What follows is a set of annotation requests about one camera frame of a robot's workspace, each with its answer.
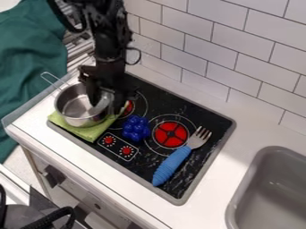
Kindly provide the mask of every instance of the toy stove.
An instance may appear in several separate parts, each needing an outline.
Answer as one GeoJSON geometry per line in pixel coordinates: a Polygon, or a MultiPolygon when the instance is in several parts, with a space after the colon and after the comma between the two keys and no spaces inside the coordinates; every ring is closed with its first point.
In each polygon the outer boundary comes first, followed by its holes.
{"type": "Polygon", "coordinates": [[[52,123],[48,125],[157,195],[175,205],[182,205],[234,130],[234,122],[131,75],[126,77],[140,88],[138,98],[96,142],[87,142],[52,123]],[[123,124],[130,115],[149,119],[151,134],[140,143],[122,135],[123,124]],[[151,181],[158,166],[186,144],[199,126],[213,132],[209,141],[193,150],[169,181],[153,187],[151,181]]]}

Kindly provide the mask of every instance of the light blue handle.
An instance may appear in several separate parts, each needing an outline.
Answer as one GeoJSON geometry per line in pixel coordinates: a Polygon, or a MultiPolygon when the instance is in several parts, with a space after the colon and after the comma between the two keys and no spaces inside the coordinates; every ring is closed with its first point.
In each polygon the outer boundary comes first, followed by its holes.
{"type": "Polygon", "coordinates": [[[170,176],[174,174],[178,166],[180,166],[186,157],[190,155],[190,153],[191,148],[189,146],[184,146],[177,149],[165,161],[163,161],[153,175],[153,186],[158,186],[166,182],[170,176]]]}

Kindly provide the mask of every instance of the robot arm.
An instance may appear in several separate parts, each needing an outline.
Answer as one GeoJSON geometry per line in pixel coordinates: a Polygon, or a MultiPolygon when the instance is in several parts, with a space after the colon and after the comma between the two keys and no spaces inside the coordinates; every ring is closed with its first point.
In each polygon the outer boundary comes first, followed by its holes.
{"type": "Polygon", "coordinates": [[[124,77],[126,52],[136,48],[128,47],[132,41],[132,32],[127,23],[123,0],[65,0],[79,15],[82,25],[80,29],[71,25],[55,0],[47,1],[56,17],[70,32],[83,32],[89,26],[95,40],[96,66],[79,66],[79,79],[86,85],[93,106],[100,100],[102,89],[113,91],[113,107],[118,114],[126,100],[136,94],[136,88],[124,77]]]}

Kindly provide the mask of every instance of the pot handle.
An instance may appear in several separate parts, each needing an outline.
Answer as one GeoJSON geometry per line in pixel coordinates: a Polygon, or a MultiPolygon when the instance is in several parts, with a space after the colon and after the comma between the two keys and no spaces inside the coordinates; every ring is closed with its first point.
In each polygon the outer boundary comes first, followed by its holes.
{"type": "Polygon", "coordinates": [[[45,81],[47,81],[48,83],[50,83],[53,87],[55,87],[55,88],[57,88],[57,89],[59,89],[59,90],[61,90],[61,89],[60,89],[59,87],[57,87],[53,82],[51,82],[50,80],[48,80],[44,75],[51,75],[53,78],[57,79],[58,81],[61,81],[63,84],[66,84],[66,85],[70,86],[67,82],[63,81],[62,79],[60,79],[60,78],[58,78],[58,77],[56,77],[56,76],[54,76],[54,74],[51,74],[50,72],[42,72],[42,73],[40,74],[40,77],[41,77],[42,79],[44,79],[45,81]]]}

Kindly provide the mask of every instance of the fork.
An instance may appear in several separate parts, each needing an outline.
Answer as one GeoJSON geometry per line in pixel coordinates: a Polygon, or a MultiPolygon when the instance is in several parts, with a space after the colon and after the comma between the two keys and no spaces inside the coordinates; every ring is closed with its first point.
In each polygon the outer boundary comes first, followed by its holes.
{"type": "Polygon", "coordinates": [[[190,155],[191,151],[195,148],[203,146],[211,137],[212,132],[202,128],[201,126],[195,131],[192,136],[187,140],[184,147],[180,147],[173,154],[171,154],[153,175],[152,184],[158,186],[166,182],[181,165],[181,163],[190,155]]]}

